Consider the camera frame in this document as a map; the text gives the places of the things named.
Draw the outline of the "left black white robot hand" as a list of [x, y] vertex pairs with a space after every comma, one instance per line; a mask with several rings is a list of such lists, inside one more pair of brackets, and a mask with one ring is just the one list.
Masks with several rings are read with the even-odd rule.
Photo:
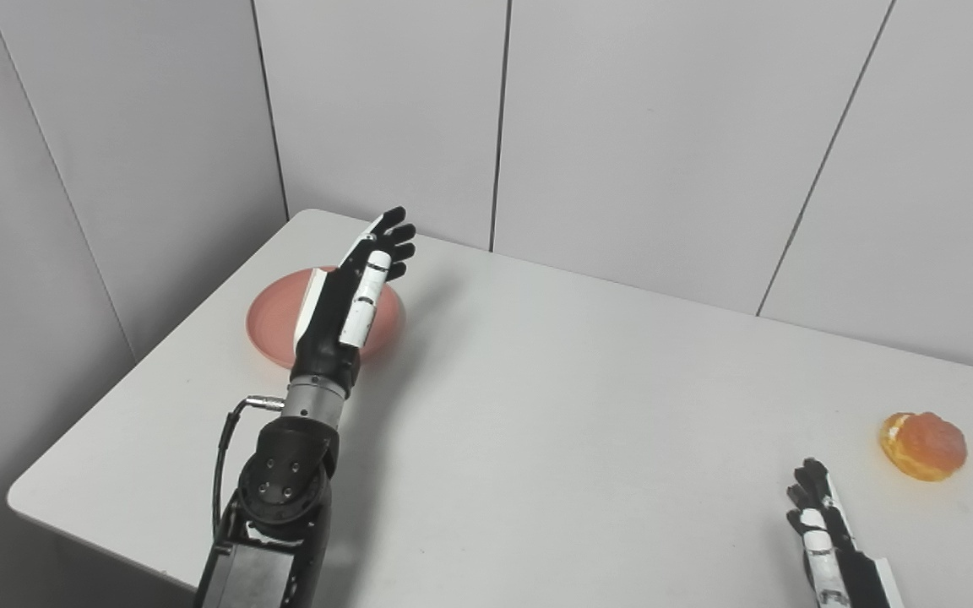
[[356, 383], [383, 286], [406, 273], [416, 227], [398, 205], [364, 230], [335, 269], [310, 274], [295, 327], [290, 378], [331, 381], [344, 396]]

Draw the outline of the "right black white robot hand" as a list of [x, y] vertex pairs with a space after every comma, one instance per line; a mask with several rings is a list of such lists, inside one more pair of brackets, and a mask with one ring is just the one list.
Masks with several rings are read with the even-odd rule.
[[888, 559], [868, 556], [857, 545], [827, 467], [806, 458], [786, 489], [794, 508], [787, 522], [802, 546], [802, 563], [818, 607], [903, 607]]

